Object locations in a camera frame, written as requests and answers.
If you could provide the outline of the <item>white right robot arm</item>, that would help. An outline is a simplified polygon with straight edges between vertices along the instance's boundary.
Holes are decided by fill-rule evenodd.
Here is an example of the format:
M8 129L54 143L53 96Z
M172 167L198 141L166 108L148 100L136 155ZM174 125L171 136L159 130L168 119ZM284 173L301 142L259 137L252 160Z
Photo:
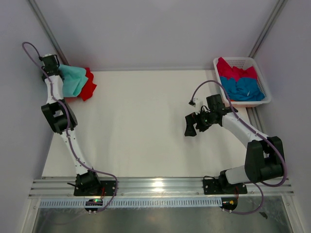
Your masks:
M282 141L279 137L269 137L256 130L238 116L235 108L227 107L222 97L212 95L206 98L207 105L197 98L189 104L195 111L185 117L185 136L194 137L211 126L219 126L230 131L246 148L245 163L242 166L223 170L217 178L205 176L205 194L245 194L248 182L264 181L286 177Z

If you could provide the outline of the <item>teal t shirt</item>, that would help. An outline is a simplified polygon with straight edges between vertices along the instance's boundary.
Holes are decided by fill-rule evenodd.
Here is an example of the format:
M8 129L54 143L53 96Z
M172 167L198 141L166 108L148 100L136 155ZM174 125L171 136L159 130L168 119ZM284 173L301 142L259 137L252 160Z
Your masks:
M66 98L77 97L88 81L86 69L60 65L60 71L63 74L63 95Z

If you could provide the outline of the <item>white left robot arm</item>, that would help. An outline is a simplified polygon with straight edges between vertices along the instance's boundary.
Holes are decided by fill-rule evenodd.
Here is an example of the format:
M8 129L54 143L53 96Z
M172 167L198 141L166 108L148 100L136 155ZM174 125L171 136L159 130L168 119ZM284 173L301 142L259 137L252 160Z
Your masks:
M77 119L63 96L63 75L55 54L39 57L43 63L42 79L47 86L48 98L41 111L52 131L63 139L72 157L76 178L71 185L75 196L96 196L102 189L102 183L91 164L85 158L77 141L75 127Z

